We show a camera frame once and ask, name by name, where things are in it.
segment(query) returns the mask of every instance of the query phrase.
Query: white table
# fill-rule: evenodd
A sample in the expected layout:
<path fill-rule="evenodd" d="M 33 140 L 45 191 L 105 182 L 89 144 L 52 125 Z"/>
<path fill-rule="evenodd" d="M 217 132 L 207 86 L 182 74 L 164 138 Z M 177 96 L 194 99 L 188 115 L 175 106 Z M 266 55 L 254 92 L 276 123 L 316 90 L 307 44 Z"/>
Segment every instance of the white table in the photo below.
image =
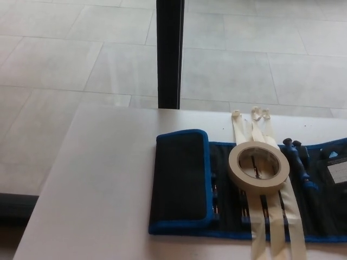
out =
<path fill-rule="evenodd" d="M 346 120 L 272 118 L 278 143 L 347 136 Z M 250 241 L 147 233 L 156 136 L 189 128 L 234 141 L 229 113 L 81 106 L 14 260 L 250 259 Z M 347 258 L 346 245 L 307 248 L 309 259 Z"/>

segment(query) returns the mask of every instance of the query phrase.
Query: masking tape roll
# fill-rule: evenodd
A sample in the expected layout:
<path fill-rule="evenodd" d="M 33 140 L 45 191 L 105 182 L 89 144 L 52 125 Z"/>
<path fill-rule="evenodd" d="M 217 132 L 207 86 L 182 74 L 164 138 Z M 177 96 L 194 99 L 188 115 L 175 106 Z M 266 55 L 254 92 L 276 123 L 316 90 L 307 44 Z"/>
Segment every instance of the masking tape roll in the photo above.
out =
<path fill-rule="evenodd" d="M 265 157 L 274 166 L 276 174 L 269 179 L 257 179 L 241 169 L 239 161 L 253 155 Z M 287 158 L 275 147 L 264 142 L 243 142 L 235 146 L 229 155 L 229 176 L 241 189 L 252 194 L 273 194 L 280 190 L 289 175 Z"/>

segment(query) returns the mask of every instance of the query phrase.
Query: tool pouch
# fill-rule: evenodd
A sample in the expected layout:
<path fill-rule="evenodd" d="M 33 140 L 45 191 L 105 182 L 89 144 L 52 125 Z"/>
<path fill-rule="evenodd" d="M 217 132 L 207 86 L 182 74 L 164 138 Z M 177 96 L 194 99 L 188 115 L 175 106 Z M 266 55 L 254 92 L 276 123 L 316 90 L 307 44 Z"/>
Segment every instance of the tool pouch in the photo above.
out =
<path fill-rule="evenodd" d="M 233 143 L 209 142 L 199 129 L 157 137 L 150 234 L 252 239 L 249 219 L 243 214 L 247 201 L 228 175 L 233 147 Z M 307 151 L 308 156 L 300 158 L 309 181 L 302 180 L 290 162 L 305 240 L 347 242 L 347 181 L 335 183 L 328 169 L 333 160 L 347 158 L 347 139 L 307 146 Z"/>

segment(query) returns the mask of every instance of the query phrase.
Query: blue trim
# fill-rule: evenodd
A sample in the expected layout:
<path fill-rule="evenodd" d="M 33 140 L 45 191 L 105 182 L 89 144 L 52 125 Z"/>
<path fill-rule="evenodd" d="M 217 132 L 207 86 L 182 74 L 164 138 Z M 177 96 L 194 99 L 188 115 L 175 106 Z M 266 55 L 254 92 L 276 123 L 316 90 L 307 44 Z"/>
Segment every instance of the blue trim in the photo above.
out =
<path fill-rule="evenodd" d="M 320 149 L 324 148 L 329 145 L 341 145 L 347 143 L 347 138 L 342 138 L 334 141 L 329 141 L 329 142 L 323 142 L 321 144 L 317 145 L 304 145 L 306 146 L 307 149 L 313 150 L 313 149 Z M 227 145 L 227 146 L 236 146 L 236 143 L 234 142 L 210 142 L 210 144 L 213 145 Z"/>
<path fill-rule="evenodd" d="M 217 237 L 237 240 L 252 240 L 252 234 L 247 232 L 224 232 L 209 230 L 159 230 L 153 235 L 173 235 L 173 236 L 194 236 L 194 237 Z M 270 235 L 266 235 L 266 241 L 270 241 Z M 286 236 L 286 242 L 290 242 L 290 237 Z M 346 243 L 347 236 L 305 236 L 307 243 Z"/>
<path fill-rule="evenodd" d="M 313 182 L 311 182 L 311 181 L 304 181 L 303 182 L 303 186 L 304 186 L 304 188 L 314 188 L 314 189 L 316 189 L 317 191 L 319 191 L 319 187 L 318 187 L 318 185 L 317 184 L 315 184 L 315 183 L 313 183 Z"/>
<path fill-rule="evenodd" d="M 179 229 L 179 228 L 206 228 L 213 219 L 213 202 L 212 202 L 212 182 L 211 182 L 211 165 L 210 165 L 210 146 L 208 136 L 205 131 L 200 129 L 187 129 L 168 134 L 157 136 L 157 141 L 160 138 L 170 137 L 178 134 L 198 133 L 202 135 L 204 147 L 204 168 L 205 168 L 205 192 L 206 192 L 206 216 L 200 220 L 171 220 L 158 221 L 149 227 L 149 233 L 153 234 L 161 229 Z"/>
<path fill-rule="evenodd" d="M 236 146 L 234 142 L 210 142 L 212 145 L 226 145 L 226 146 Z"/>

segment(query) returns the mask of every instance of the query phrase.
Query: tape strip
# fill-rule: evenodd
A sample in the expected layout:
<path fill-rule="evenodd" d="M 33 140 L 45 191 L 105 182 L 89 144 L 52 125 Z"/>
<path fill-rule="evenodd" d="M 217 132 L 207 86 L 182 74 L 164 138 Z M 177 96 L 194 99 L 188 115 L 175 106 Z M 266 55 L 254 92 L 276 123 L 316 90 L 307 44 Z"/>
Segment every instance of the tape strip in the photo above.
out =
<path fill-rule="evenodd" d="M 269 111 L 265 110 L 266 115 L 269 118 Z M 254 107 L 252 109 L 252 125 L 253 125 L 253 138 L 256 137 L 259 141 L 266 142 L 267 144 L 273 144 L 275 140 L 269 136 L 264 136 L 258 126 L 258 121 L 264 115 L 260 111 L 260 108 Z M 266 133 L 273 133 L 271 125 L 267 125 Z M 261 167 L 261 172 L 263 178 L 269 179 L 273 176 L 274 170 L 269 163 L 266 163 L 264 160 L 259 161 L 258 164 Z M 286 239 L 284 231 L 284 219 L 281 208 L 281 201 L 278 192 L 266 196 L 268 215 L 269 215 L 269 224 L 270 224 L 270 238 L 271 238 L 271 256 L 274 260 L 285 260 L 286 256 Z"/>
<path fill-rule="evenodd" d="M 271 144 L 277 149 L 279 149 L 274 138 L 274 132 L 271 125 L 271 117 L 268 109 L 263 111 L 263 116 L 265 119 L 265 139 L 268 142 L 268 144 Z M 290 178 L 287 178 L 280 192 L 285 206 L 285 214 L 288 219 L 288 228 L 291 238 L 292 259 L 307 260 L 303 224 L 301 222 L 300 211 L 298 208 L 298 204 L 295 198 Z"/>
<path fill-rule="evenodd" d="M 236 144 L 239 145 L 247 141 L 243 133 L 243 122 L 240 112 L 236 110 L 232 113 L 232 121 L 234 126 L 234 133 Z M 246 122 L 246 130 L 250 130 L 249 122 Z M 245 168 L 253 171 L 253 163 L 251 161 L 242 162 Z M 259 196 L 252 196 L 248 192 L 246 193 L 249 217 L 250 217 L 250 226 L 252 230 L 252 249 L 251 249 L 251 259 L 252 260 L 266 260 L 266 240 L 265 240 L 265 220 L 264 214 L 262 213 L 262 205 Z"/>

